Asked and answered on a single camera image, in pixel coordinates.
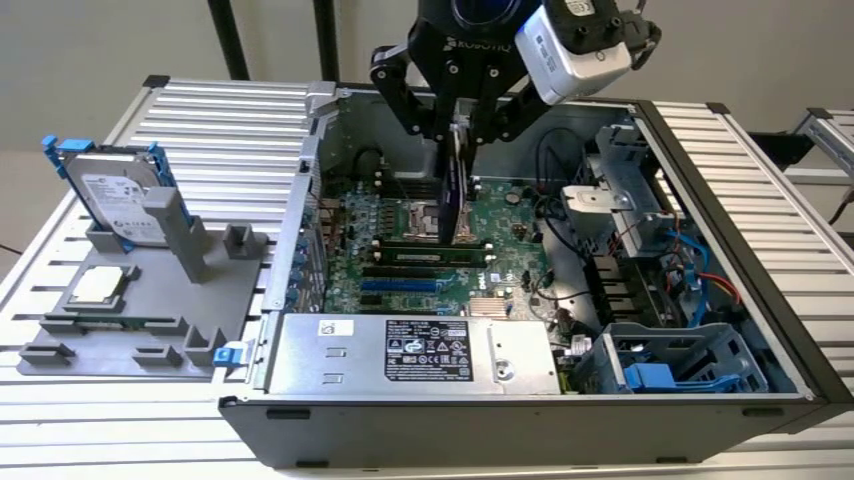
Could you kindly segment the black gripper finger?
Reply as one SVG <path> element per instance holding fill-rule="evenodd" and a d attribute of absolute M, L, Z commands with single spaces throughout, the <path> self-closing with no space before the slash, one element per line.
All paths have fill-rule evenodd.
<path fill-rule="evenodd" d="M 417 98 L 406 75 L 413 58 L 406 44 L 378 47 L 371 56 L 370 77 L 405 130 L 411 135 L 442 142 L 450 134 L 450 123 L 459 98 L 462 68 L 454 57 L 433 63 L 429 72 L 439 73 L 431 84 L 435 100 L 427 107 Z"/>
<path fill-rule="evenodd" d="M 543 115 L 543 100 L 531 81 L 501 107 L 498 99 L 498 96 L 487 95 L 477 103 L 477 144 L 514 140 Z"/>

